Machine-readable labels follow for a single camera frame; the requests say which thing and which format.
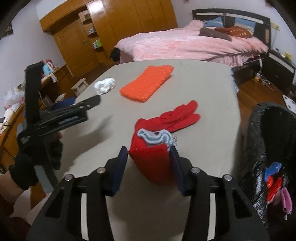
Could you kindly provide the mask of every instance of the bed frame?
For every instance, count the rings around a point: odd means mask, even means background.
[[[252,12],[246,12],[235,9],[222,9],[222,8],[206,8],[206,9],[195,9],[192,10],[193,20],[213,20],[217,17],[221,17],[225,28],[234,26],[235,18],[243,18],[256,22],[254,37],[260,39],[268,48],[271,48],[271,26],[270,19],[262,15],[258,15]],[[266,54],[261,54],[261,59],[264,59]],[[244,69],[250,66],[259,65],[258,59],[250,59],[240,67],[232,68],[233,71]]]

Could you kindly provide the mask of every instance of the wall socket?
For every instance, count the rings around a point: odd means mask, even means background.
[[[279,26],[278,26],[277,24],[273,23],[273,22],[270,22],[270,26],[271,26],[272,28],[275,28],[275,29],[277,29],[277,30],[280,30],[280,29],[279,29]]]

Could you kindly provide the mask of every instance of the orange fuzzy towel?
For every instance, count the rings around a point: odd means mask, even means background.
[[[120,94],[128,99],[146,102],[154,92],[169,78],[173,66],[148,66],[144,72],[120,89]]]

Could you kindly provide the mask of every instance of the bed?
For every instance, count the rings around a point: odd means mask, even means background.
[[[255,13],[233,9],[196,9],[193,21],[184,28],[139,33],[120,40],[115,46],[120,63],[151,59],[195,59],[223,63],[236,71],[258,65],[270,49],[270,19]],[[255,22],[252,38],[232,37],[232,42],[199,36],[203,21],[221,17],[224,27],[234,26],[236,18]]]

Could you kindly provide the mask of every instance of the gray pillow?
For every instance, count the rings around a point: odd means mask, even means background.
[[[228,41],[232,41],[231,37],[227,34],[220,33],[216,30],[212,30],[209,28],[201,28],[200,29],[200,36],[206,36],[206,37],[212,37],[212,38],[218,38],[218,39],[225,39]]]

